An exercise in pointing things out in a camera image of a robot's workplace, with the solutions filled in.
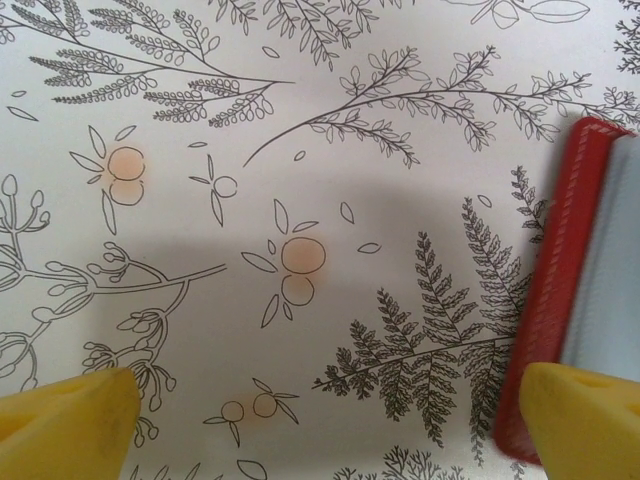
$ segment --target white paper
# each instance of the white paper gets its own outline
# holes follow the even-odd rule
[[[640,4],[415,3],[1,0],[0,393],[131,367],[122,479],[544,478],[492,418]]]

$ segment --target red object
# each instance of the red object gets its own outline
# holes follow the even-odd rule
[[[540,464],[518,405],[524,369],[560,359],[609,153],[628,134],[590,117],[571,131],[496,414],[496,445],[518,460]]]

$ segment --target paper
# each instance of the paper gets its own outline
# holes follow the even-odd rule
[[[491,423],[636,1],[0,1],[0,393],[111,366],[122,479],[538,479]]]

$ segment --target orange colored circle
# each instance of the orange colored circle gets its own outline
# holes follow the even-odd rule
[[[144,173],[144,155],[131,147],[120,147],[109,156],[109,173],[118,180],[137,180]]]
[[[259,417],[273,417],[277,409],[276,399],[270,393],[261,393],[253,401],[253,411]]]
[[[144,187],[140,181],[115,180],[109,187],[109,196],[119,205],[136,205],[144,196]]]
[[[239,422],[244,418],[244,407],[240,402],[232,400],[222,406],[220,415],[222,415],[222,418],[227,422]]]
[[[324,246],[313,238],[296,237],[282,247],[281,260],[291,273],[306,275],[320,270],[327,261]]]
[[[287,275],[282,279],[282,296],[291,305],[303,307],[308,305],[316,290],[307,277],[298,275]]]

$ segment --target yellow object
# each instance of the yellow object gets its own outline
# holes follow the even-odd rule
[[[0,399],[0,479],[116,480],[140,411],[128,369]]]
[[[640,384],[532,363],[520,410],[549,480],[640,480]]]

